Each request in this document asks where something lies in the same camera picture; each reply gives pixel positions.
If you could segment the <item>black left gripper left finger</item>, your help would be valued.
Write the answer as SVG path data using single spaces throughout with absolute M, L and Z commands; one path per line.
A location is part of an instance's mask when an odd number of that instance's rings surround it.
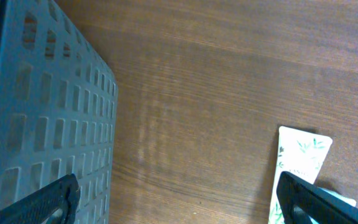
M 75 174 L 65 175 L 0 210 L 0 224 L 74 224 L 80 195 Z

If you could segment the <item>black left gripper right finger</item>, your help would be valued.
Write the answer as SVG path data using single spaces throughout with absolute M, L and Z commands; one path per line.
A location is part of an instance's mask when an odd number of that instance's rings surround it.
M 277 185 L 277 198 L 284 223 L 348 223 L 358 224 L 358 208 L 321 190 L 290 172 L 282 172 Z

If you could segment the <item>teal tissue pack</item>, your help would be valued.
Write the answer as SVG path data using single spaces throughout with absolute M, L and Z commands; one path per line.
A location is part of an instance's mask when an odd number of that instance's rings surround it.
M 328 190 L 328 189 L 325 189 L 325 188 L 322 188 L 322 187 L 319 187 L 319 189 L 329 193 L 330 195 L 338 198 L 339 200 L 342 200 L 343 202 L 346 202 L 347 204 L 349 204 L 350 206 L 353 206 L 355 207 L 357 205 L 357 202 L 356 200 L 352 199 L 352 198 L 348 198 L 348 197 L 345 197 L 335 191 L 332 191 L 332 190 Z

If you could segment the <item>white Pantene tube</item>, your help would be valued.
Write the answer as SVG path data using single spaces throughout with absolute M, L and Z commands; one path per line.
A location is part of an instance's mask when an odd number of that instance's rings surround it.
M 268 222 L 283 223 L 284 217 L 277 198 L 280 174 L 288 171 L 313 184 L 333 143 L 328 136 L 281 126 L 278 129 L 278 152 Z

